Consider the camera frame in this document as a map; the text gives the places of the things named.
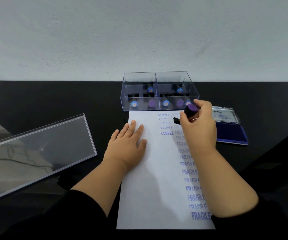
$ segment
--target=person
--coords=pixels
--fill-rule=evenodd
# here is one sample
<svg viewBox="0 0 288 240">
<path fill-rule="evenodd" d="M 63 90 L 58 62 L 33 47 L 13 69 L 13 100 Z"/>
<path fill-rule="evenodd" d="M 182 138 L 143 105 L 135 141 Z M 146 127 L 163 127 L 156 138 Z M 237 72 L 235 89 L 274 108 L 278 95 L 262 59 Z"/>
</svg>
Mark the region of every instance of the person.
<svg viewBox="0 0 288 240">
<path fill-rule="evenodd" d="M 180 112 L 180 123 L 216 229 L 288 229 L 288 218 L 279 205 L 260 197 L 216 150 L 211 103 L 194 102 L 199 112 L 191 118 Z M 139 141 L 144 126 L 136 131 L 135 127 L 132 121 L 116 130 L 98 167 L 43 215 L 14 224 L 0 238 L 51 234 L 58 226 L 65 234 L 103 229 L 123 177 L 145 153 L 147 142 Z"/>
</svg>

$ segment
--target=clear plastic box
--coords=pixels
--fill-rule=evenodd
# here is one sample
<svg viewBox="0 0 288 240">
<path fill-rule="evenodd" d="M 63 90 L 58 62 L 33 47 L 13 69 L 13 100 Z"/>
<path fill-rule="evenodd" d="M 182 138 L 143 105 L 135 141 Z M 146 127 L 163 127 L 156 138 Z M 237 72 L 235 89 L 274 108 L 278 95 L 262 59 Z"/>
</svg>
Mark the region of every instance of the clear plastic box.
<svg viewBox="0 0 288 240">
<path fill-rule="evenodd" d="M 199 97 L 187 72 L 124 73 L 123 111 L 182 110 Z"/>
<path fill-rule="evenodd" d="M 0 197 L 95 155 L 85 115 L 0 140 Z"/>
</svg>

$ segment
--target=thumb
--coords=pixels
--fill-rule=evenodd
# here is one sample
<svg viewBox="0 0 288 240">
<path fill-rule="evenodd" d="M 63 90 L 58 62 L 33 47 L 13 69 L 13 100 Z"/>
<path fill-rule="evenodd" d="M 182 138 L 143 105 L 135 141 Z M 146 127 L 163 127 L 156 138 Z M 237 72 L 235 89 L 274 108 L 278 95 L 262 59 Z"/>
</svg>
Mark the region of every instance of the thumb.
<svg viewBox="0 0 288 240">
<path fill-rule="evenodd" d="M 180 116 L 181 116 L 181 117 L 179 118 L 179 121 L 180 121 L 182 127 L 183 127 L 183 126 L 186 126 L 188 123 L 190 123 L 189 120 L 188 120 L 188 118 L 187 118 L 187 116 L 186 116 L 186 113 L 184 113 L 183 111 L 181 111 L 179 114 L 180 114 Z"/>
<path fill-rule="evenodd" d="M 142 153 L 142 155 L 144 155 L 144 152 L 146 149 L 146 144 L 147 144 L 146 139 L 141 140 L 138 144 L 138 149 L 139 149 L 140 153 Z"/>
</svg>

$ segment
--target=person's left hand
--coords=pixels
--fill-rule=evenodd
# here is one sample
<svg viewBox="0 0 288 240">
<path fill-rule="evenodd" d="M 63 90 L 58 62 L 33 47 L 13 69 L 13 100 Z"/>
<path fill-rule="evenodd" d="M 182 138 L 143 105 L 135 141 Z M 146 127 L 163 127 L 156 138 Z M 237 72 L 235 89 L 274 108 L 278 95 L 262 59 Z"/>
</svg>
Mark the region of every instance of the person's left hand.
<svg viewBox="0 0 288 240">
<path fill-rule="evenodd" d="M 118 163 L 125 172 L 129 172 L 139 164 L 145 153 L 146 140 L 142 139 L 137 146 L 144 126 L 140 125 L 134 132 L 135 125 L 136 121 L 132 120 L 130 124 L 126 123 L 124 125 L 120 133 L 115 130 L 108 142 L 103 161 L 111 160 L 112 163 Z"/>
</svg>

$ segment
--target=forearm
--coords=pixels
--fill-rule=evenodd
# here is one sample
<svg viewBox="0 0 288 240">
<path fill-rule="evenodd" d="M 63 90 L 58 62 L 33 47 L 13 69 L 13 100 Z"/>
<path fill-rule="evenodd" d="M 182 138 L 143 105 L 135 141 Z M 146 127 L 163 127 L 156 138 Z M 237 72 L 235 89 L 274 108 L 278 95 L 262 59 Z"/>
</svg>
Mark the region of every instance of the forearm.
<svg viewBox="0 0 288 240">
<path fill-rule="evenodd" d="M 190 150 L 206 203 L 216 217 L 231 217 L 253 209 L 257 193 L 230 166 L 217 150 Z"/>
<path fill-rule="evenodd" d="M 114 160 L 103 160 L 85 178 L 78 182 L 72 190 L 81 191 L 92 197 L 108 215 L 126 169 Z"/>
</svg>

